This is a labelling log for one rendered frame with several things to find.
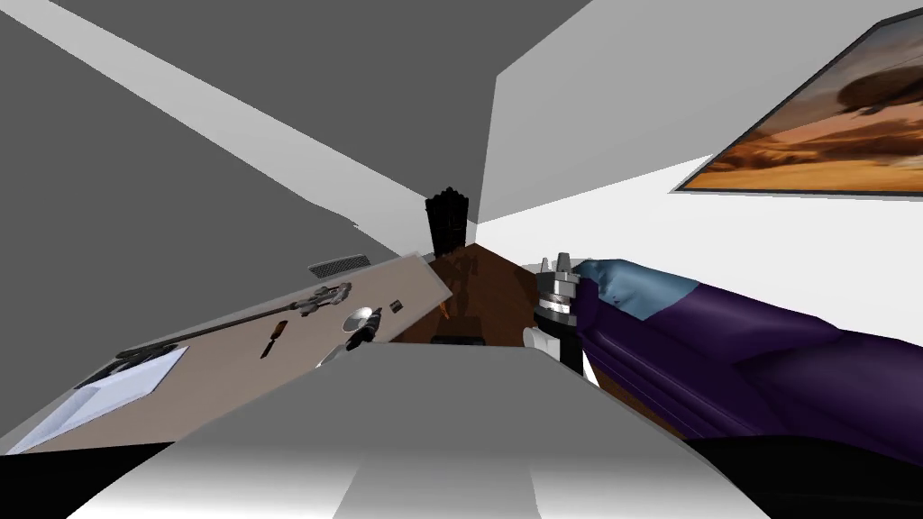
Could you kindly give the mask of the purple sofa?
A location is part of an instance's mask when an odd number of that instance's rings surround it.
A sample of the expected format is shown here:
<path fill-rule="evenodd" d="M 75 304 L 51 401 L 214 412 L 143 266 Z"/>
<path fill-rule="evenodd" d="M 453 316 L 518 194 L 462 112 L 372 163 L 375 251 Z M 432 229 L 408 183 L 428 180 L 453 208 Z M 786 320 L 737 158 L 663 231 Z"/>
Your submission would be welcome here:
<path fill-rule="evenodd" d="M 798 435 L 923 464 L 923 347 L 699 285 L 647 319 L 582 281 L 589 363 L 681 436 Z"/>

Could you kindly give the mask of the brown handled knife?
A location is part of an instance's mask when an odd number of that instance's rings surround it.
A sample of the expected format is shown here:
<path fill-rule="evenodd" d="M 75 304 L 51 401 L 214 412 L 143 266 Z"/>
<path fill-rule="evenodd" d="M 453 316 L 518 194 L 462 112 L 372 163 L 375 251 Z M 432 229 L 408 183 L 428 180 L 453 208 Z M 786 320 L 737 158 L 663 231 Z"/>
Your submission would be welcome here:
<path fill-rule="evenodd" d="M 273 331 L 272 331 L 272 333 L 271 333 L 271 335 L 270 335 L 270 337 L 269 337 L 269 341 L 268 341 L 267 345 L 265 346 L 265 348 L 264 348 L 263 351 L 262 351 L 262 354 L 261 354 L 261 356 L 260 356 L 261 359 L 265 359 L 265 358 L 270 354 L 270 351 L 273 349 L 273 347 L 274 347 L 274 345 L 275 345 L 275 342 L 280 338 L 280 336 L 282 335 L 282 333 L 285 331 L 285 329 L 286 329 L 286 327 L 287 327 L 287 324 L 288 324 L 288 322 L 287 322 L 286 320 L 279 321 L 279 322 L 276 324 L 276 326 L 274 327 L 274 329 L 273 329 Z"/>

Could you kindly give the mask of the white rectangular tray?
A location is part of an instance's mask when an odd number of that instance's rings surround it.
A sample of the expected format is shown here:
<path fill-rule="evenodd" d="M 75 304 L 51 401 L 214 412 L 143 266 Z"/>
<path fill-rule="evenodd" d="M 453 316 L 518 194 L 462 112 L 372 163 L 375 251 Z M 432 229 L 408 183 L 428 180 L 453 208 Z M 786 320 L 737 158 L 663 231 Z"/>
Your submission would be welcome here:
<path fill-rule="evenodd" d="M 187 348 L 168 344 L 114 360 L 103 377 L 93 376 L 6 453 L 20 454 L 80 425 L 135 402 L 150 393 L 174 369 Z"/>

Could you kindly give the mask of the framed orange desert picture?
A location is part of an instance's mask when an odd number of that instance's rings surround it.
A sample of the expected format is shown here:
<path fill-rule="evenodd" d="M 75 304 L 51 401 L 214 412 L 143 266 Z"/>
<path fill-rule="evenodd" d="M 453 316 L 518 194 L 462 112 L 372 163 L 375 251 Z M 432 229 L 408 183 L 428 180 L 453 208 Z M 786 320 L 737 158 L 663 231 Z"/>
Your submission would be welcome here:
<path fill-rule="evenodd" d="M 875 24 L 676 190 L 923 199 L 923 7 Z"/>

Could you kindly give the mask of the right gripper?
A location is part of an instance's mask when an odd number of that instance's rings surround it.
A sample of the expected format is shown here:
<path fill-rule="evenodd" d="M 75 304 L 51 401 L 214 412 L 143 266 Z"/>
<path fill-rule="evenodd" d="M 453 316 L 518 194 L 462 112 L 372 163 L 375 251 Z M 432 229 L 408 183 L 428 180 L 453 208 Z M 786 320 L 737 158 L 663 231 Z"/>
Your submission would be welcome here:
<path fill-rule="evenodd" d="M 547 257 L 541 263 L 541 272 L 536 274 L 539 292 L 574 292 L 580 283 L 580 276 L 572 273 L 571 257 L 567 252 L 557 255 L 556 271 Z"/>

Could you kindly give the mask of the grey stick vacuum cleaner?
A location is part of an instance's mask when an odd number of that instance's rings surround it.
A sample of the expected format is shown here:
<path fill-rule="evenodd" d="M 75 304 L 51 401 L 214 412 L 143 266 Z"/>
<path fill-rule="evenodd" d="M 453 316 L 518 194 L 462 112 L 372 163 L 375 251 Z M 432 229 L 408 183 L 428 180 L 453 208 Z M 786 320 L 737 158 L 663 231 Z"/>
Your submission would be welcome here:
<path fill-rule="evenodd" d="M 322 307 L 325 305 L 340 304 L 343 300 L 345 300 L 348 297 L 351 290 L 352 290 L 351 282 L 344 282 L 335 287 L 320 287 L 310 297 L 306 299 L 301 299 L 296 302 L 283 305 L 281 307 L 278 307 L 272 310 L 264 311 L 264 312 L 257 313 L 257 314 L 249 314 L 249 316 L 246 316 L 243 318 L 239 318 L 239 319 L 227 322 L 227 323 L 222 323 L 222 324 L 218 324 L 215 326 L 211 326 L 211 327 L 208 327 L 208 328 L 196 331 L 196 332 L 189 332 L 186 334 L 182 334 L 172 339 L 157 341 L 151 344 L 147 344 L 145 346 L 140 346 L 140 347 L 132 348 L 132 349 L 125 350 L 125 351 L 119 351 L 119 353 L 115 355 L 114 360 L 116 361 L 133 360 L 133 359 L 142 358 L 145 356 L 150 356 L 151 354 L 154 354 L 154 353 L 166 353 L 166 351 L 175 350 L 179 346 L 179 344 L 182 343 L 183 341 L 188 341 L 188 340 L 191 340 L 191 339 L 203 336 L 203 335 L 207 335 L 209 333 L 218 332 L 218 331 L 230 328 L 230 327 L 234 327 L 236 325 L 257 321 L 262 318 L 268 317 L 271 314 L 280 314 L 280 313 L 290 312 L 290 311 L 299 311 L 302 314 L 302 316 L 306 316 L 307 314 L 313 313 L 319 307 Z"/>

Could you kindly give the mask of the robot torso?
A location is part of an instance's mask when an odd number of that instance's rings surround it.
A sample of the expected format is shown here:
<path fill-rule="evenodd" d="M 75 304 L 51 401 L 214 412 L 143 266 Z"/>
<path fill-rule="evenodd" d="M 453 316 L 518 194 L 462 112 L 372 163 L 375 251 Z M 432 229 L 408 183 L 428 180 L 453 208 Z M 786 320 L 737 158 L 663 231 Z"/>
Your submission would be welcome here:
<path fill-rule="evenodd" d="M 69 519 L 769 518 L 541 351 L 384 343 L 207 423 Z"/>

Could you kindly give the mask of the black ribbed bin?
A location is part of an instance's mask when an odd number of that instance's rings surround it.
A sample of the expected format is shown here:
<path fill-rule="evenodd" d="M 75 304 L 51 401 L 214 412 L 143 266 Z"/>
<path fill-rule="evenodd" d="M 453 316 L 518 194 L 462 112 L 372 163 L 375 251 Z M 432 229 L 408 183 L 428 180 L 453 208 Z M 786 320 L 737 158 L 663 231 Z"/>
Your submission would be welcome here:
<path fill-rule="evenodd" d="M 425 200 L 425 210 L 436 258 L 465 246 L 469 210 L 466 196 L 447 187 Z"/>

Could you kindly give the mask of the grey vent grille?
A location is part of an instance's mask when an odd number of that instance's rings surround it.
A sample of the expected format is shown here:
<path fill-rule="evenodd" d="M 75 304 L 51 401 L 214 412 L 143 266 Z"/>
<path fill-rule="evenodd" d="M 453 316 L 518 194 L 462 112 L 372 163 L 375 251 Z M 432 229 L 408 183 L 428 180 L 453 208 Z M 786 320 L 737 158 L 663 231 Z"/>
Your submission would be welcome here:
<path fill-rule="evenodd" d="M 356 269 L 364 269 L 371 265 L 369 258 L 363 254 L 356 254 L 319 262 L 308 267 L 309 272 L 317 279 L 332 278 L 342 273 Z"/>

